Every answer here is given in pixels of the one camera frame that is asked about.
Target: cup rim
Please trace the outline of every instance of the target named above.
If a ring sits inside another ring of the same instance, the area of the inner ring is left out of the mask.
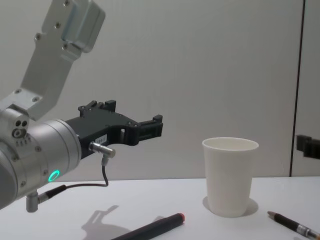
[[[236,139],[236,140],[242,140],[242,141],[246,141],[246,142],[250,142],[252,144],[254,144],[254,147],[251,148],[246,148],[246,149],[226,149],[226,148],[220,148],[220,147],[214,147],[214,146],[209,146],[206,144],[207,141],[210,140],[217,140],[217,139]],[[249,140],[249,139],[245,139],[245,138],[240,138],[240,137],[211,137],[211,138],[207,138],[205,140],[202,141],[202,145],[208,149],[212,149],[212,150],[216,150],[216,151],[223,151],[223,152],[247,152],[247,151],[253,151],[256,150],[259,147],[259,144],[255,141]]]

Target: marker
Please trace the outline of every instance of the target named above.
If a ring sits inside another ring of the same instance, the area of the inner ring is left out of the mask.
[[[175,215],[160,219],[146,226],[138,228],[112,240],[150,240],[182,225],[185,215],[177,213]]]
[[[273,211],[268,211],[268,215],[271,219],[275,220],[278,224],[281,224],[292,231],[312,240],[320,240],[320,234],[312,229],[293,221],[285,216],[282,216],[279,213],[275,213]]]

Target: black bracket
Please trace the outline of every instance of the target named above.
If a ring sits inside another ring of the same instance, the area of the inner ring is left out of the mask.
[[[306,158],[320,159],[320,140],[310,136],[297,135],[296,149],[303,152]]]
[[[160,137],[163,117],[156,115],[150,121],[137,122],[116,112],[116,101],[92,101],[78,108],[80,116],[66,121],[78,135],[82,158],[94,152],[91,142],[100,141],[104,146],[124,144],[135,146],[139,141]]]

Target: label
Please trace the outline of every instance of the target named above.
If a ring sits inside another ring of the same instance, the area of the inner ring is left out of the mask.
[[[95,140],[95,143],[97,143],[97,144],[104,144],[106,141],[107,141],[107,134],[106,134],[106,135],[103,135],[103,136],[101,136],[101,137],[98,137],[98,138]]]

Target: white wall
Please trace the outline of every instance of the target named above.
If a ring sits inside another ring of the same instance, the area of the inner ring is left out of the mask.
[[[305,2],[296,135],[320,139],[320,1]],[[320,160],[303,157],[294,145],[293,176],[320,176]]]
[[[117,100],[137,121],[164,116],[163,137],[113,146],[111,179],[204,176],[201,141],[260,144],[256,176],[288,176],[302,0],[97,0],[107,17],[44,119]],[[0,96],[21,82],[49,0],[0,2]],[[89,157],[61,180],[98,180]]]

